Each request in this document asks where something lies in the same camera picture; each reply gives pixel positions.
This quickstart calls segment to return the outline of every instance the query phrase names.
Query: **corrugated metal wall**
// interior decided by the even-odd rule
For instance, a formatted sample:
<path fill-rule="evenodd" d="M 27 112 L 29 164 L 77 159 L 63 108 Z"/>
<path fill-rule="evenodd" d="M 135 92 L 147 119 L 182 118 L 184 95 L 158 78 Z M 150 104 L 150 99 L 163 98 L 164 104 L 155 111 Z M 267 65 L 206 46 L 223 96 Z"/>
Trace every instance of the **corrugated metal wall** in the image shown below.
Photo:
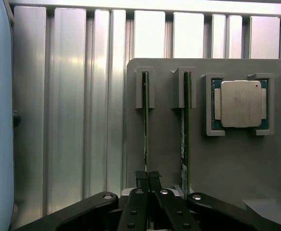
<path fill-rule="evenodd" d="M 15 203 L 19 227 L 126 187 L 124 71 L 132 58 L 281 57 L 281 19 L 16 6 Z"/>

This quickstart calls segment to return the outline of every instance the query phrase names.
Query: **white label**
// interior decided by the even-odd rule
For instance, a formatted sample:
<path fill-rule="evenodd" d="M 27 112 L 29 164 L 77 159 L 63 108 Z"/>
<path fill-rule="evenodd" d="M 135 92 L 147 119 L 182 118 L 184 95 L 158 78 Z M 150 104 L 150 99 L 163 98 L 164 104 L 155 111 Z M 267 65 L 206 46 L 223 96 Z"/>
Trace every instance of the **white label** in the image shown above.
<path fill-rule="evenodd" d="M 187 196 L 187 167 L 182 164 L 182 191 Z"/>
<path fill-rule="evenodd" d="M 184 133 L 184 108 L 181 109 L 181 157 L 184 159 L 184 139 L 185 139 L 185 133 Z"/>

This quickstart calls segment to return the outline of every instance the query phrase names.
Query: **aluminum panel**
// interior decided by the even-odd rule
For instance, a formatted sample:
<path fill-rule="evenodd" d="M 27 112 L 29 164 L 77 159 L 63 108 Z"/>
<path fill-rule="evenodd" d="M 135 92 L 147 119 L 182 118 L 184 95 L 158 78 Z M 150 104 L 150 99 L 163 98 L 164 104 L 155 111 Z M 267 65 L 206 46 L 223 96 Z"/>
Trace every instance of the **aluminum panel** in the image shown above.
<path fill-rule="evenodd" d="M 111 12 L 106 189 L 117 195 L 121 193 L 125 18 L 125 11 Z"/>
<path fill-rule="evenodd" d="M 126 26 L 125 26 L 125 63 L 124 63 L 124 85 L 126 84 L 126 66 L 128 62 L 134 56 L 134 21 L 133 19 L 127 18 L 126 19 Z M 123 103 L 126 102 L 124 97 L 126 94 L 123 94 Z M 123 136 L 126 133 L 126 123 L 123 123 Z M 121 175 L 121 189 L 126 189 L 127 183 L 127 143 L 126 139 L 122 141 L 122 175 Z"/>
<path fill-rule="evenodd" d="M 163 58 L 165 13 L 135 11 L 134 58 Z"/>
<path fill-rule="evenodd" d="M 203 33 L 203 14 L 174 13 L 174 58 L 202 58 Z"/>
<path fill-rule="evenodd" d="M 110 12 L 94 13 L 93 57 L 90 92 L 89 196 L 106 190 L 107 104 Z"/>
<path fill-rule="evenodd" d="M 93 27 L 94 27 L 94 16 L 90 15 L 87 18 L 87 68 L 85 76 L 85 114 L 84 114 L 84 154 L 83 154 L 83 198 L 89 197 L 90 189 L 90 100 L 91 100 L 91 77 L 92 77 L 92 47 L 93 47 Z"/>
<path fill-rule="evenodd" d="M 48 213 L 82 198 L 86 11 L 54 11 Z"/>
<path fill-rule="evenodd" d="M 280 52 L 280 19 L 250 17 L 246 38 L 246 58 L 278 59 Z"/>
<path fill-rule="evenodd" d="M 227 18 L 226 58 L 240 59 L 242 55 L 242 17 L 231 15 Z"/>
<path fill-rule="evenodd" d="M 120 1 L 88 1 L 88 0 L 9 0 L 12 5 L 45 6 L 108 9 L 108 10 L 151 10 L 164 12 L 191 12 L 212 14 L 237 14 L 281 17 L 281 4 L 257 3 L 257 2 L 232 2 L 232 1 L 204 1 L 204 0 L 176 0 L 152 1 L 152 0 L 120 0 Z"/>
<path fill-rule="evenodd" d="M 174 22 L 166 20 L 164 39 L 164 58 L 174 57 Z"/>
<path fill-rule="evenodd" d="M 211 58 L 225 58 L 226 45 L 226 16 L 212 15 L 211 25 Z"/>
<path fill-rule="evenodd" d="M 211 58 L 211 25 L 212 18 L 204 18 L 204 27 L 203 27 L 203 57 L 205 59 Z"/>
<path fill-rule="evenodd" d="M 15 7 L 13 27 L 13 106 L 21 116 L 14 130 L 15 203 L 13 228 L 45 214 L 46 9 Z"/>

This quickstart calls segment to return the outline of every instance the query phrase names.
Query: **gray fixture plate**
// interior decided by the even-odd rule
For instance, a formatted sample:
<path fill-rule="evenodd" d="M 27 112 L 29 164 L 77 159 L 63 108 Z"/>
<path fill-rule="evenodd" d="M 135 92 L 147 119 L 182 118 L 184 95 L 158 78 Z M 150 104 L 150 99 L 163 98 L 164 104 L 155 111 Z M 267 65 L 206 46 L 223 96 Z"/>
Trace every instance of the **gray fixture plate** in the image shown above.
<path fill-rule="evenodd" d="M 163 185 L 180 184 L 180 110 L 173 109 L 174 72 L 193 67 L 190 121 L 190 184 L 195 192 L 244 206 L 242 199 L 281 198 L 281 60 L 251 59 L 133 59 L 127 66 L 124 89 L 124 151 L 127 186 L 135 186 L 134 172 L 144 170 L 144 121 L 136 109 L 136 71 L 154 71 L 154 109 L 149 111 L 151 169 Z M 274 134 L 252 128 L 226 128 L 225 136 L 207 136 L 206 74 L 224 73 L 224 80 L 246 80 L 257 73 L 272 73 L 274 88 L 271 121 Z M 249 80 L 266 75 L 257 74 Z"/>

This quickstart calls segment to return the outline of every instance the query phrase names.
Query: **silver screw head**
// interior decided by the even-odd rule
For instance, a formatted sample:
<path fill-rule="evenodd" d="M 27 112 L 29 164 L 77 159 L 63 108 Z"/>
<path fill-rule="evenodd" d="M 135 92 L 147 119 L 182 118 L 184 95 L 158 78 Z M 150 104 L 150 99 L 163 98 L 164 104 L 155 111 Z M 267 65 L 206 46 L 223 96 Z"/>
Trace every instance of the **silver screw head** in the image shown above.
<path fill-rule="evenodd" d="M 111 199 L 111 198 L 112 198 L 112 195 L 107 194 L 107 195 L 104 195 L 104 196 L 103 196 L 103 198 L 104 198 L 104 199 L 106 199 L 106 200 L 109 200 L 109 199 Z"/>
<path fill-rule="evenodd" d="M 167 191 L 166 189 L 162 189 L 162 190 L 160 191 L 160 193 L 166 195 L 166 194 L 168 194 L 168 191 Z"/>
<path fill-rule="evenodd" d="M 144 192 L 141 189 L 137 189 L 136 193 L 137 194 L 143 194 Z"/>
<path fill-rule="evenodd" d="M 199 201 L 199 200 L 201 200 L 201 196 L 195 194 L 195 195 L 193 195 L 193 199 L 196 201 Z"/>

